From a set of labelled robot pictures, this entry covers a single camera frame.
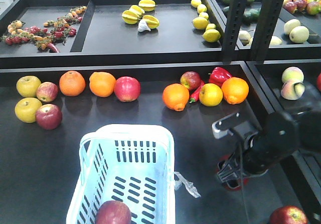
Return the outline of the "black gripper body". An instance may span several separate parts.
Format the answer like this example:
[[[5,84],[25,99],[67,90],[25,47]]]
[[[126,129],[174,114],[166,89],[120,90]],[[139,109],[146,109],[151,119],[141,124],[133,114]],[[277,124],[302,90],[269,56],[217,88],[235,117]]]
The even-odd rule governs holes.
[[[277,112],[269,114],[261,130],[240,112],[212,123],[215,139],[232,136],[236,141],[236,149],[228,155],[234,155],[240,161],[241,176],[248,179],[262,176],[278,163],[278,153],[271,152],[272,146],[266,139],[272,134],[267,129],[268,124],[277,117]]]

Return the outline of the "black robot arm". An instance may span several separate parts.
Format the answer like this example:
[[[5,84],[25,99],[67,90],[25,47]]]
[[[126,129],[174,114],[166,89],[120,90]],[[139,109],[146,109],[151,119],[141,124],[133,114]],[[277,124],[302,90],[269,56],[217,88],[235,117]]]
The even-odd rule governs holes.
[[[231,190],[260,177],[298,149],[320,153],[320,90],[305,82],[299,102],[266,116],[262,126],[244,108],[232,109],[212,123],[215,139],[230,136],[235,149],[221,157],[216,177]]]

